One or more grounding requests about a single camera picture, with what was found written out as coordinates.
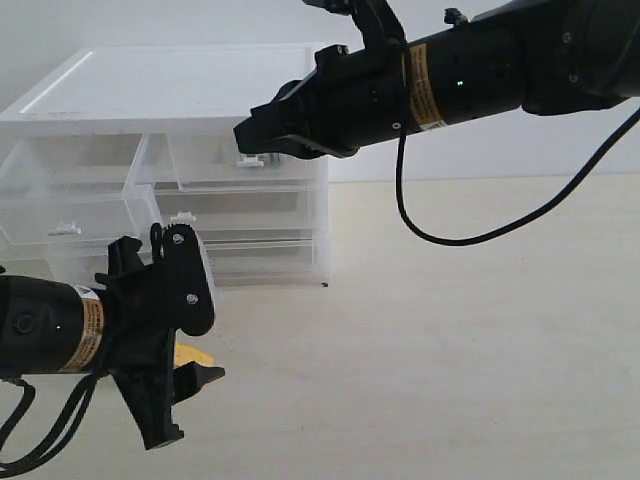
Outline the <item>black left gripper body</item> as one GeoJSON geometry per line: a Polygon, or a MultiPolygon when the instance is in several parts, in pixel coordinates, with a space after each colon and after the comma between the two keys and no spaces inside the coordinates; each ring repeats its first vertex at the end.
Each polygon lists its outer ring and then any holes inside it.
{"type": "Polygon", "coordinates": [[[176,325],[167,279],[171,249],[164,234],[150,236],[149,262],[142,242],[124,236],[108,246],[107,270],[95,279],[107,315],[105,344],[92,376],[150,385],[174,383],[176,325]]]}

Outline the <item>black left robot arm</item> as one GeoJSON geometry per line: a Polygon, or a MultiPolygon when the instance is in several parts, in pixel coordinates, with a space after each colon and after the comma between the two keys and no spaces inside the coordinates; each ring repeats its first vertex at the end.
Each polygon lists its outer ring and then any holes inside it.
{"type": "Polygon", "coordinates": [[[225,375],[198,360],[175,363],[177,332],[202,336],[215,321],[198,236],[186,225],[154,224],[150,241],[150,263],[138,239],[111,243],[94,288],[1,277],[1,377],[107,374],[148,450],[182,439],[173,406],[225,375]]]}

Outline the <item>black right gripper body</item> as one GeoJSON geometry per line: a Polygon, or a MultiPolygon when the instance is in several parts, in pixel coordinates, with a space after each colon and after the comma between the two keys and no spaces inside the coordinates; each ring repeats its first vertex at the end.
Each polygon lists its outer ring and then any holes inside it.
{"type": "Polygon", "coordinates": [[[526,96],[522,43],[507,29],[449,29],[375,55],[322,53],[318,130],[279,130],[322,145],[368,147],[401,135],[519,108],[526,96]]]}

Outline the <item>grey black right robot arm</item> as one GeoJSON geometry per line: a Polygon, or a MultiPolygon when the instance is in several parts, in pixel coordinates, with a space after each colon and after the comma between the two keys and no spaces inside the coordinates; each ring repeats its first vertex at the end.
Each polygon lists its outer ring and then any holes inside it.
{"type": "Polygon", "coordinates": [[[346,158],[361,148],[515,109],[605,110],[639,93],[635,1],[511,1],[409,40],[386,1],[325,1],[351,17],[363,48],[318,51],[234,129],[244,154],[346,158]]]}

